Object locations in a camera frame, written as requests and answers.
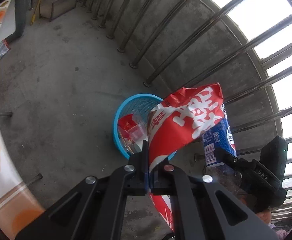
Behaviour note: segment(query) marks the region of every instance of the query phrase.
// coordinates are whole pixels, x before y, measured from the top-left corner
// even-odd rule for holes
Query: screw
[[[206,183],[210,183],[213,181],[213,178],[209,175],[204,175],[203,176],[203,181],[206,182]]]
[[[96,182],[96,178],[94,176],[88,176],[85,181],[87,184],[94,184]]]
[[[166,164],[164,166],[164,170],[165,171],[173,171],[174,170],[174,166],[173,165],[170,165],[170,164]]]
[[[124,169],[125,171],[134,171],[135,167],[133,165],[128,164],[124,167]]]

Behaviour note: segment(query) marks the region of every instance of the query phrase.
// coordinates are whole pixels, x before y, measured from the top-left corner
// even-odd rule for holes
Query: plastic bottle
[[[241,174],[235,172],[223,162],[218,161],[214,156],[214,150],[217,147],[221,147],[229,152],[229,154],[236,156],[235,143],[227,121],[224,104],[222,104],[221,110],[224,112],[225,117],[202,135],[206,159],[206,174],[212,176],[214,180],[217,180],[235,195],[239,189]]]

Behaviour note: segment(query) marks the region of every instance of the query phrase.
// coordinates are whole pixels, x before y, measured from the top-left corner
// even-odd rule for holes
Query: concrete wall
[[[109,0],[103,0],[99,15],[103,15]],[[118,43],[128,31],[145,0],[131,0],[115,32]],[[169,10],[179,0],[154,0],[136,28],[126,53],[133,59],[142,48],[151,33],[162,21]],[[115,18],[123,0],[115,0],[110,10],[107,29]],[[177,14],[147,51],[139,63],[139,70],[144,77],[157,68],[196,28],[214,14],[201,0],[189,0],[188,4]],[[238,38],[224,22],[218,22],[207,33],[183,52],[154,82],[161,96],[174,91],[196,74],[211,64],[233,52],[241,46]],[[224,97],[228,97],[261,80],[252,60],[247,54],[236,58],[221,70],[198,85],[219,82]],[[227,106],[229,123],[236,126],[272,114],[272,107],[265,90],[250,95]],[[234,134],[237,149],[253,147],[268,143],[277,135],[274,122]]]

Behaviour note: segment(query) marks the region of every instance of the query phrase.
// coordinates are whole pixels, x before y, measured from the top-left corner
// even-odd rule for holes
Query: barcode
[[[205,158],[206,158],[206,165],[215,163],[217,160],[214,156],[214,143],[208,144],[205,146],[204,151],[205,151]]]

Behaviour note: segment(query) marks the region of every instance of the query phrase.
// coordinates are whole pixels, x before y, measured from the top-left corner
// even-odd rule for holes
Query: yellow stick
[[[30,25],[33,25],[33,22],[35,21],[36,12],[37,12],[37,9],[38,9],[38,6],[39,6],[40,2],[41,2],[41,0],[38,0],[38,2],[36,4],[35,11],[33,12],[33,17],[31,18],[31,24]]]

